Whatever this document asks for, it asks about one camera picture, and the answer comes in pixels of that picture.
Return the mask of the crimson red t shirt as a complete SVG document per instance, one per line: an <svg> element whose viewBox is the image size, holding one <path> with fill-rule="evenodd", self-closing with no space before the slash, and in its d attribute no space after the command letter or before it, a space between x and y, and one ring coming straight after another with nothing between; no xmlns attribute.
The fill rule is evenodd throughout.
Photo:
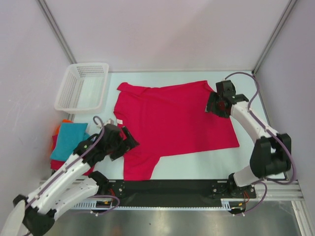
<svg viewBox="0 0 315 236"><path fill-rule="evenodd" d="M161 88L125 82L118 91L118 126L139 143L124 156L124 180L149 180L161 157L239 147L231 120L205 111L207 81Z"/></svg>

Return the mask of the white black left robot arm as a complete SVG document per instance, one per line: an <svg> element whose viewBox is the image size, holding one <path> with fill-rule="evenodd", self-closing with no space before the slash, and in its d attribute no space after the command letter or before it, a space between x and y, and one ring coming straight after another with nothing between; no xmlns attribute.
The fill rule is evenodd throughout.
<svg viewBox="0 0 315 236"><path fill-rule="evenodd" d="M105 197L110 183L101 172L91 172L78 186L68 187L106 156L122 157L139 146L129 130L106 124L100 133L81 141L66 162L40 187L27 196L18 195L13 204L25 204L22 224L33 236L46 234L55 221L77 203L89 197Z"/></svg>

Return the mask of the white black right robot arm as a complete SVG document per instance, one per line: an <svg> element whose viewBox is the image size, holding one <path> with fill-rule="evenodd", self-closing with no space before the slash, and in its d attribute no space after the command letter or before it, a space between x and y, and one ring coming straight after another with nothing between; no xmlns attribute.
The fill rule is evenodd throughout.
<svg viewBox="0 0 315 236"><path fill-rule="evenodd" d="M296 168L291 155L291 138L281 134L256 115L251 108L252 100L237 94L230 80L216 83L217 90L209 96L205 111L221 118L233 117L253 141L254 147L249 165L228 177L227 192L239 197L245 187L266 179L271 175L292 172L290 181L296 177Z"/></svg>

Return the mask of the white perforated plastic basket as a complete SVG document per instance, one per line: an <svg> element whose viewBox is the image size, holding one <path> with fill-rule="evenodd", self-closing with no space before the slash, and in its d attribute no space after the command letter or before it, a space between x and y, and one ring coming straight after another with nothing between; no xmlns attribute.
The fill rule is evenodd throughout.
<svg viewBox="0 0 315 236"><path fill-rule="evenodd" d="M97 114L102 110L109 65L71 64L65 71L54 108L68 114Z"/></svg>

